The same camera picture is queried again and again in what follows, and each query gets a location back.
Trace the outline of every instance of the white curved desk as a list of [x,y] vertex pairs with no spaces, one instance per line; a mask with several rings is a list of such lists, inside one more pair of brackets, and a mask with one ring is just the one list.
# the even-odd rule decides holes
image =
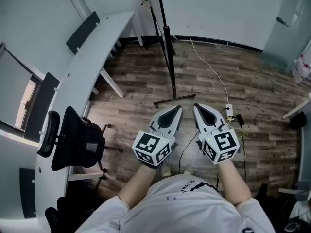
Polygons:
[[[66,75],[62,79],[58,91],[55,93],[50,110],[57,111],[60,115],[60,127],[65,110],[72,106],[82,116],[86,103],[91,95],[95,82],[101,74],[110,86],[123,97],[122,91],[114,83],[108,73],[103,69],[112,48],[118,41],[126,25],[132,20],[134,12],[125,12],[106,16],[101,19],[99,25],[88,36],[77,54],[70,63]],[[139,44],[142,40],[137,24],[133,21]],[[35,208],[39,225],[50,232],[50,227],[45,218],[45,210],[56,207],[59,197],[66,194],[67,182],[70,180],[69,167],[60,171],[52,171],[51,164],[55,148],[48,158],[37,155],[35,167]],[[74,179],[98,178],[102,173],[76,176]]]

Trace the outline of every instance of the black pole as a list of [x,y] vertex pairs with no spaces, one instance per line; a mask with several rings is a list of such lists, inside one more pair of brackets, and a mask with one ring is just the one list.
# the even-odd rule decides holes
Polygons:
[[175,84],[175,70],[174,70],[174,59],[173,59],[173,48],[172,48],[172,42],[171,42],[171,32],[170,27],[166,26],[163,28],[164,30],[164,37],[166,42],[166,51],[167,51],[167,57],[169,60],[169,71],[170,71],[170,77],[172,82],[172,90],[173,90],[173,99],[176,99],[176,84]]
[[[162,38],[162,37],[160,37],[159,30],[158,30],[158,28],[157,28],[158,26],[157,26],[156,16],[155,16],[155,13],[154,13],[153,7],[152,7],[152,5],[151,5],[151,1],[149,1],[149,2],[150,2],[150,11],[151,11],[151,16],[152,16],[152,20],[154,21],[154,26],[155,26],[155,33],[156,33],[156,36],[158,37],[158,40],[159,40],[159,41],[160,41],[160,43],[161,43],[161,47],[162,47],[162,50],[163,50],[163,54],[164,54],[164,56],[165,56],[165,52],[164,52],[165,47],[164,47],[163,38]],[[169,67],[169,65],[168,65],[168,61],[167,61],[166,56],[165,56],[165,61],[166,61],[166,65],[167,65],[167,67]]]
[[[156,108],[157,108],[157,105],[159,103],[165,103],[165,102],[174,101],[174,100],[178,100],[178,99],[194,98],[195,97],[195,94],[177,97],[171,32],[170,32],[170,27],[167,26],[167,24],[166,24],[166,18],[165,18],[165,13],[164,13],[164,7],[163,7],[162,0],[159,0],[159,3],[160,3],[162,18],[163,18],[163,25],[164,25],[163,31],[164,31],[164,38],[165,38],[165,43],[166,43],[166,51],[163,48],[163,46],[162,46],[162,49],[163,49],[164,57],[165,57],[165,60],[166,60],[166,65],[167,65],[167,67],[169,69],[169,73],[170,73],[170,78],[171,78],[171,83],[172,83],[172,91],[173,91],[173,98],[172,99],[158,101],[158,102],[154,102],[154,105],[155,105]],[[153,14],[153,18],[154,18],[154,23],[155,22],[157,23],[156,17],[154,16],[154,13],[153,13],[153,10],[152,10],[152,14]]]
[[167,25],[166,25],[166,18],[165,18],[165,13],[164,13],[163,2],[162,2],[162,0],[159,0],[159,2],[160,2],[161,13],[162,13],[162,18],[163,18],[163,25],[164,25],[164,27],[166,27]]

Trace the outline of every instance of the chair armrest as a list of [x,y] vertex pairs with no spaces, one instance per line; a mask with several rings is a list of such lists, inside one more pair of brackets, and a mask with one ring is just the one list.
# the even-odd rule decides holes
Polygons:
[[82,120],[83,120],[84,122],[87,122],[87,123],[92,123],[91,120],[85,118],[84,116],[82,117]]

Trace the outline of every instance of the power strip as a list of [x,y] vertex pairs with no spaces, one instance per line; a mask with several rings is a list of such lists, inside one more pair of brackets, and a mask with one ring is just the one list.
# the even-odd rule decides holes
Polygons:
[[232,108],[232,105],[231,104],[226,104],[225,105],[226,107],[226,113],[227,113],[227,121],[228,122],[232,122],[234,117],[233,117],[233,108]]

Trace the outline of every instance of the window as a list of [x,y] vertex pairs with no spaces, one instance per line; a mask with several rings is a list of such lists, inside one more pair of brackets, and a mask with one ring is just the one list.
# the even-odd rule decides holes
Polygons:
[[23,137],[42,80],[0,45],[0,129]]

